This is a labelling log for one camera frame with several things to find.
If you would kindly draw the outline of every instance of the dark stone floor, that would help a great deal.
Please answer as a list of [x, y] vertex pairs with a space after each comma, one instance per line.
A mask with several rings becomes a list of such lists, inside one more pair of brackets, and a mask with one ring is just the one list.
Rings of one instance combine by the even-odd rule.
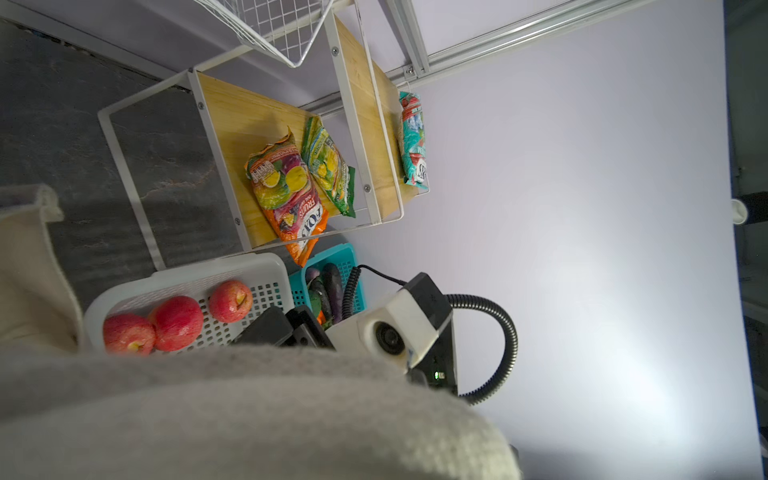
[[[154, 267], [96, 114], [155, 80], [0, 21], [0, 186], [45, 183], [66, 219], [49, 225], [81, 305]], [[240, 251], [195, 108], [167, 90], [113, 115], [168, 266]]]

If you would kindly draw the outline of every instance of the wooden shelf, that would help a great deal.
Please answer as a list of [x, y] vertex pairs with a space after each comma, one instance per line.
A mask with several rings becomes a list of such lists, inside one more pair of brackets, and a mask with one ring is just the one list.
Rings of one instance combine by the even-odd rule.
[[[404, 203], [419, 192], [417, 187], [402, 182], [396, 186], [386, 152], [385, 134], [389, 137], [398, 175], [402, 177], [396, 138], [402, 115], [399, 93], [381, 68], [374, 65], [387, 126], [387, 132], [384, 132], [376, 107], [365, 50], [338, 18], [336, 24], [349, 72], [349, 82], [352, 85], [373, 189], [376, 192], [376, 203], [383, 218], [398, 210], [396, 187], [400, 188]], [[245, 164], [251, 155], [284, 137], [289, 129], [301, 150], [304, 127], [312, 114], [208, 75], [199, 72], [197, 75], [251, 247], [264, 245], [275, 240], [277, 236], [256, 202], [250, 180], [246, 177]], [[320, 197], [331, 216], [339, 214], [322, 192]]]

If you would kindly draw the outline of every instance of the white wire basket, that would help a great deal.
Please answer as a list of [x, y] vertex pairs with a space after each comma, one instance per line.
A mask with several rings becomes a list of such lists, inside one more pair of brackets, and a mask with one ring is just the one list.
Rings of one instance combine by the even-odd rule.
[[[245, 283], [253, 294], [253, 308], [239, 322], [219, 322], [208, 309], [210, 295], [227, 280]], [[271, 306], [278, 306], [283, 312], [294, 307], [285, 264], [274, 253], [217, 258], [156, 272], [149, 278], [113, 286], [99, 295], [85, 312], [84, 335], [79, 339], [81, 350], [105, 353], [102, 329], [108, 317], [121, 313], [146, 317], [154, 307], [176, 295], [197, 300], [203, 310], [204, 325], [194, 342], [170, 354], [229, 345]], [[155, 350], [152, 354], [168, 353]]]
[[302, 64], [333, 0], [194, 0], [240, 41], [291, 68]]

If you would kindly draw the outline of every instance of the snack bag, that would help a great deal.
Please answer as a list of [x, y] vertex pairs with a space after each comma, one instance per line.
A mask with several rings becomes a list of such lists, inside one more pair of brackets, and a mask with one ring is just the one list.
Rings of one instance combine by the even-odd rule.
[[400, 154], [402, 155], [402, 169], [406, 173], [403, 181], [408, 185], [427, 188], [424, 185], [427, 164], [425, 161], [426, 151], [424, 150], [422, 101], [417, 94], [401, 91], [400, 104], [402, 105]]
[[[293, 134], [267, 145], [251, 156], [246, 175], [264, 216], [283, 242], [322, 233], [328, 212], [320, 203], [317, 189], [306, 165], [301, 161]], [[293, 261], [304, 266], [317, 239], [289, 243]]]
[[310, 168], [317, 185], [342, 215], [355, 216], [355, 169], [349, 167], [319, 117], [306, 122], [301, 158]]

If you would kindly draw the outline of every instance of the orange candy bag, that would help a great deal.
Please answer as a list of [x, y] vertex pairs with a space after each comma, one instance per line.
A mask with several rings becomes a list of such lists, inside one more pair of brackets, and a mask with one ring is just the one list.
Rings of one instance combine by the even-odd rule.
[[[290, 130], [275, 144], [251, 156], [245, 170], [261, 211], [283, 242], [317, 235], [326, 229], [328, 212], [320, 202]], [[316, 238], [300, 240], [286, 248], [293, 261], [304, 266], [315, 243]]]

